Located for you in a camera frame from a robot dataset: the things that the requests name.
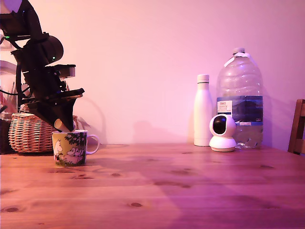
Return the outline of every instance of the white security camera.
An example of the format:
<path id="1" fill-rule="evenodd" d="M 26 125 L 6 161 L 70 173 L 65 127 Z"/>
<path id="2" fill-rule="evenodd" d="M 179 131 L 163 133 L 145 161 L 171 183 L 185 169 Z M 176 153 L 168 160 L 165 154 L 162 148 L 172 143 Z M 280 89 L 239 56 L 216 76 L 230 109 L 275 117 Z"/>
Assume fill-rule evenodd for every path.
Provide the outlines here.
<path id="1" fill-rule="evenodd" d="M 236 142 L 232 138 L 236 124 L 231 116 L 218 114 L 210 121 L 210 131 L 213 134 L 209 146 L 214 151 L 231 152 L 235 150 Z"/>

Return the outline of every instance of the bottle label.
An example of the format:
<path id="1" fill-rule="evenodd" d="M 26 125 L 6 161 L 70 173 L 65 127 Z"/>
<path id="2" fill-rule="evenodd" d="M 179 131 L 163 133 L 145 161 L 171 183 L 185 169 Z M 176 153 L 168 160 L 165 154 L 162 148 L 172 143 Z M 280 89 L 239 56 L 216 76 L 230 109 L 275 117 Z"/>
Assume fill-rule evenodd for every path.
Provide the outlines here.
<path id="1" fill-rule="evenodd" d="M 230 115 L 236 125 L 263 125 L 263 97 L 218 97 L 217 114 Z"/>

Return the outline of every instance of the wall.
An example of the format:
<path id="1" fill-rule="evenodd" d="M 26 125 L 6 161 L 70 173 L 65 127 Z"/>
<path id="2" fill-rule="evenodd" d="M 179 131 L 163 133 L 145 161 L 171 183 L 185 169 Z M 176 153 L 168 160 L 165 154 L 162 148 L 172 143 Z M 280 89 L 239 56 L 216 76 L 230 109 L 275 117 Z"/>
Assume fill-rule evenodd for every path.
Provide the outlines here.
<path id="1" fill-rule="evenodd" d="M 30 0 L 76 64 L 74 113 L 104 144 L 192 142 L 196 76 L 245 47 L 264 81 L 264 144 L 287 149 L 305 98 L 303 0 Z M 8 52 L 1 59 L 13 60 Z"/>

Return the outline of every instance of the bottle cap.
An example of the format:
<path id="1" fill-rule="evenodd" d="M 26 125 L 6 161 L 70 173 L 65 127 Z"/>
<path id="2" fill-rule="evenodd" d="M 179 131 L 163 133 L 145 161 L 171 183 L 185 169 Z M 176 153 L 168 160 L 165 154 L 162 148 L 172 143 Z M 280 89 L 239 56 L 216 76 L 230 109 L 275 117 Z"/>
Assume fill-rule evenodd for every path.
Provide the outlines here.
<path id="1" fill-rule="evenodd" d="M 235 48 L 235 49 L 233 49 L 233 55 L 236 54 L 236 53 L 238 53 L 238 52 L 243 52 L 243 53 L 245 53 L 245 50 L 244 50 L 244 48 Z"/>
<path id="2" fill-rule="evenodd" d="M 197 76 L 197 83 L 209 83 L 210 76 L 208 74 L 200 74 Z"/>

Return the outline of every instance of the wooden chair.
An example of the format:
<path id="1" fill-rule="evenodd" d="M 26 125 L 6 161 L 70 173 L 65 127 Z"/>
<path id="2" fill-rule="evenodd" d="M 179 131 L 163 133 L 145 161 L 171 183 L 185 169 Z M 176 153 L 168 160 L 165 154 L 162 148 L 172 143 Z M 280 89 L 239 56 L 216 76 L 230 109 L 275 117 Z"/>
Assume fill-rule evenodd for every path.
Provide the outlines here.
<path id="1" fill-rule="evenodd" d="M 298 99 L 295 105 L 295 116 L 292 123 L 288 152 L 305 154 L 303 132 L 305 126 L 305 99 Z"/>

